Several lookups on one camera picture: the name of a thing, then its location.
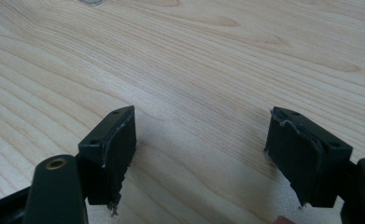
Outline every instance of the screw hole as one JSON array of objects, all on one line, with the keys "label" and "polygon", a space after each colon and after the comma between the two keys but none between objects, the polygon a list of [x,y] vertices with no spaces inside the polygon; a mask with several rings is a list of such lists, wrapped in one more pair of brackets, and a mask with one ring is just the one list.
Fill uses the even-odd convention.
[{"label": "screw hole", "polygon": [[100,143],[100,140],[97,140],[97,139],[91,140],[91,142],[90,142],[91,145],[97,145],[99,143]]},{"label": "screw hole", "polygon": [[63,166],[66,165],[66,160],[61,158],[61,159],[55,159],[53,161],[49,161],[47,164],[46,164],[46,169],[48,170],[57,170]]},{"label": "screw hole", "polygon": [[330,145],[332,147],[340,147],[341,146],[339,143],[335,143],[335,142],[330,142]]}]

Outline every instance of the table surface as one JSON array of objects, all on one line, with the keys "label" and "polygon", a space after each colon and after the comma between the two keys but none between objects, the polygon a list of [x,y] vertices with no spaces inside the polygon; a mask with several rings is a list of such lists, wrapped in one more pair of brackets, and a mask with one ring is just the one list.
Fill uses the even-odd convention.
[{"label": "table surface", "polygon": [[126,105],[119,215],[91,223],[340,223],[263,149],[277,105],[365,157],[365,0],[0,0],[0,198]]}]

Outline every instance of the light wooden surface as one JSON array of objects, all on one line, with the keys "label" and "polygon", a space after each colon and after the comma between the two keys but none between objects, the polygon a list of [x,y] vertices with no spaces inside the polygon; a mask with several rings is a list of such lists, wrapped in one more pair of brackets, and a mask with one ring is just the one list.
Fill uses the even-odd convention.
[{"label": "light wooden surface", "polygon": [[278,105],[365,157],[365,0],[0,0],[0,198],[126,105],[119,216],[91,223],[340,223],[262,150]]}]

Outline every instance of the wood grain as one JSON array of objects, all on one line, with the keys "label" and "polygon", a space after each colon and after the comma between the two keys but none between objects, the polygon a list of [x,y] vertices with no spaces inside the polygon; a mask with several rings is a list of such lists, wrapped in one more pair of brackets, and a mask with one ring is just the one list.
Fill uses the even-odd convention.
[{"label": "wood grain", "polygon": [[119,216],[91,223],[340,223],[262,151],[278,105],[365,157],[365,0],[0,0],[0,198],[126,105]]}]

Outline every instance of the wooden table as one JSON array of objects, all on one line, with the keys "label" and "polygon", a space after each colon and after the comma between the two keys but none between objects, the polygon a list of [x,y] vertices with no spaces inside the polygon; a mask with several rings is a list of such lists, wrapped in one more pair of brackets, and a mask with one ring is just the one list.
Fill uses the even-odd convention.
[{"label": "wooden table", "polygon": [[365,157],[365,0],[0,0],[0,198],[126,105],[119,216],[91,223],[340,223],[263,148],[278,105]]}]

